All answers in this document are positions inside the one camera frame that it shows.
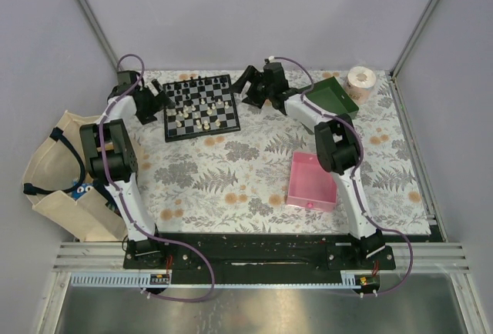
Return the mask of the black and grey chessboard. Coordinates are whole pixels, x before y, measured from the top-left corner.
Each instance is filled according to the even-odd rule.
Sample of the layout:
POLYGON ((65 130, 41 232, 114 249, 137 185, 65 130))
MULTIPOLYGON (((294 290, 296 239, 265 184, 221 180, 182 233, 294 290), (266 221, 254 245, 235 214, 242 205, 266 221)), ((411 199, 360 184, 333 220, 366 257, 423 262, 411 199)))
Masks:
POLYGON ((174 104, 164 114, 166 142, 240 130, 236 99, 229 75, 190 78, 163 84, 174 104))

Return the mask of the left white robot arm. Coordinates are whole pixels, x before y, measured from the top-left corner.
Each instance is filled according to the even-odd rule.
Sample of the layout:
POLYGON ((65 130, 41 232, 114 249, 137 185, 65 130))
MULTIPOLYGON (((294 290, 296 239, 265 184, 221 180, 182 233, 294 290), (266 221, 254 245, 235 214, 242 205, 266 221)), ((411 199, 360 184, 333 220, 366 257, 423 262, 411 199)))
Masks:
POLYGON ((139 194, 138 159, 126 121, 137 117, 143 125, 154 122, 157 112, 173 109, 175 104, 156 80, 152 81, 156 94, 146 87, 139 72, 118 72, 117 82, 106 110, 94 123, 81 126, 79 134, 90 176, 102 183, 115 201, 129 240, 142 242, 156 234, 156 224, 139 194))

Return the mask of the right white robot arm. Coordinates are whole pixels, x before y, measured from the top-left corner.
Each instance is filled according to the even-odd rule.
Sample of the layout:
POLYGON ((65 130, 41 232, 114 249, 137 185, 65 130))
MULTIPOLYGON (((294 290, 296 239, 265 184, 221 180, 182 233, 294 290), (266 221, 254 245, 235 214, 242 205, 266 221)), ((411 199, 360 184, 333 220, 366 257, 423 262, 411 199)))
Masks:
POLYGON ((384 247, 367 216, 359 167, 363 155, 349 115, 322 110, 313 89, 292 89, 283 67, 249 66, 228 75, 166 84, 163 148, 153 151, 146 201, 163 219, 204 215, 221 225, 284 203, 347 213, 352 263, 370 268, 384 247))

